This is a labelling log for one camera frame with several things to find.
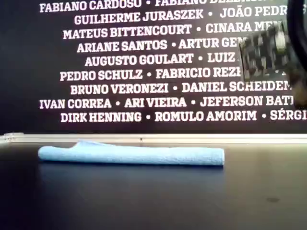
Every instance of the black table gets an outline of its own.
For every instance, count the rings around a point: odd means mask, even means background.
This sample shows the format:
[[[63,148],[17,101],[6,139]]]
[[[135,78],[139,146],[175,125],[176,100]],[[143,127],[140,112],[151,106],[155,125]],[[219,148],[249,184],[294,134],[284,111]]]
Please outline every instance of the black table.
[[[306,145],[216,145],[224,169],[41,163],[41,145],[0,145],[1,230],[306,228]]]

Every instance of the folded microfiber cloth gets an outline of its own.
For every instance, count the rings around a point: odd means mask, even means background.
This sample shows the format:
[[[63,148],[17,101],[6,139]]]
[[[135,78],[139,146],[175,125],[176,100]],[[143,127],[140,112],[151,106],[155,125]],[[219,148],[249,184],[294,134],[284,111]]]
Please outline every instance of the folded microfiber cloth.
[[[224,165],[224,150],[219,148],[152,148],[117,146],[80,141],[71,148],[41,147],[38,156],[44,161],[88,163]]]

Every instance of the white shelf edge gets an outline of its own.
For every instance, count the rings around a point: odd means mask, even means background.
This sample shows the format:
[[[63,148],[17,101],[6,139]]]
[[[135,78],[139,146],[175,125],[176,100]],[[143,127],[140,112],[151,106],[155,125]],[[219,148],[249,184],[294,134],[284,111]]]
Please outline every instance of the white shelf edge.
[[[0,136],[0,143],[105,143],[141,144],[307,144],[307,134],[23,134]]]

